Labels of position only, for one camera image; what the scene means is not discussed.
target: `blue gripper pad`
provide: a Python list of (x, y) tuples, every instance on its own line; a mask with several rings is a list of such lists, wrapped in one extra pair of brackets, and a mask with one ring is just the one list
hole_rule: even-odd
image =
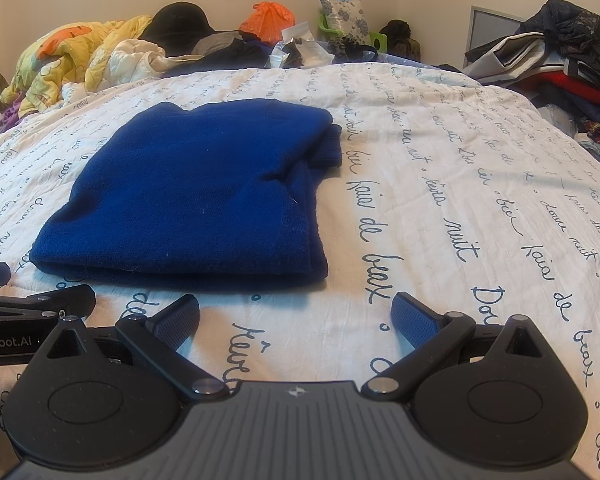
[(406, 292), (398, 292), (391, 304), (391, 322), (414, 348), (440, 332), (443, 319)]
[(199, 324), (198, 301), (195, 296), (185, 294), (147, 319), (144, 326), (160, 341), (177, 350), (188, 337), (195, 335)]

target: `floral pillow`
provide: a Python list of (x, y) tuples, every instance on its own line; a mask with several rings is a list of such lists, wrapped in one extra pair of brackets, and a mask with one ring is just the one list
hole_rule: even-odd
[(351, 35), (362, 44), (371, 45), (369, 26), (360, 0), (320, 0), (327, 26)]

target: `pile of clothes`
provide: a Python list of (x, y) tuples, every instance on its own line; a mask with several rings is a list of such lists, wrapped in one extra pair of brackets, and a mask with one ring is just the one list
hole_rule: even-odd
[(543, 108), (569, 114), (565, 133), (600, 161), (600, 16), (564, 0), (548, 0), (515, 35), (465, 54), (464, 73), (506, 86)]
[(147, 77), (207, 70), (264, 68), (271, 47), (239, 30), (217, 32), (199, 6), (177, 2), (154, 17), (63, 25), (20, 55), (11, 83), (0, 94), (7, 108), (0, 133), (26, 115), (61, 103), (64, 87), (90, 94)]

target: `orange plastic bag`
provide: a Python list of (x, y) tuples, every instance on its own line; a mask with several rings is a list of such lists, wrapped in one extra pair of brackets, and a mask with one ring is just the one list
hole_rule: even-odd
[(275, 45), (282, 40), (282, 31), (296, 24), (296, 17), (284, 5), (262, 2), (253, 8), (255, 12), (240, 26), (240, 30), (255, 34), (263, 43)]

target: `white bedsheet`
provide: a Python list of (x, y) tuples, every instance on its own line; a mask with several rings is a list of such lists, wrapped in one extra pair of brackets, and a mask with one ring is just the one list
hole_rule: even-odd
[[(400, 290), (478, 322), (527, 314), (586, 398), (589, 425), (574, 460), (599, 476), (600, 165), (525, 98), (463, 75), (386, 64), (201, 73), (29, 118), (0, 136), (0, 260), (13, 271), (0, 294), (72, 284), (38, 271), (27, 251), (119, 126), (165, 100), (192, 109), (245, 98), (327, 108), (343, 127), (343, 166), (318, 188), (330, 274), (286, 294), (198, 294), (200, 328), (181, 351), (231, 384), (362, 384), (408, 350), (390, 322)], [(151, 208), (150, 197), (136, 207)], [(180, 295), (91, 285), (91, 326), (128, 311), (151, 315)], [(0, 405), (23, 368), (0, 367)], [(0, 430), (0, 476), (15, 460)]]

